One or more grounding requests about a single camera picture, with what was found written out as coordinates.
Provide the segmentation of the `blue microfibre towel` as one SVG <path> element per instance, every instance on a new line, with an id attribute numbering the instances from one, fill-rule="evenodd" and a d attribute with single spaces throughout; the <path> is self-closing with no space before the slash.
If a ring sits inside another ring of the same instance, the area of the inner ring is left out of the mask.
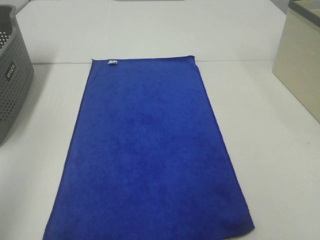
<path id="1" fill-rule="evenodd" d="M 224 240 L 254 229 L 192 55 L 93 60 L 45 240 Z"/>

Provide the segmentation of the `grey perforated plastic basket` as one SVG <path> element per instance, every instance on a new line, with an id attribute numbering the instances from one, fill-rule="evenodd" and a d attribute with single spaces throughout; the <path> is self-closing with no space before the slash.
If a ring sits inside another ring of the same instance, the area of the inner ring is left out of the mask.
<path id="1" fill-rule="evenodd" d="M 26 100 L 34 68 L 23 39 L 16 7 L 0 6 L 0 142 L 3 143 Z"/>

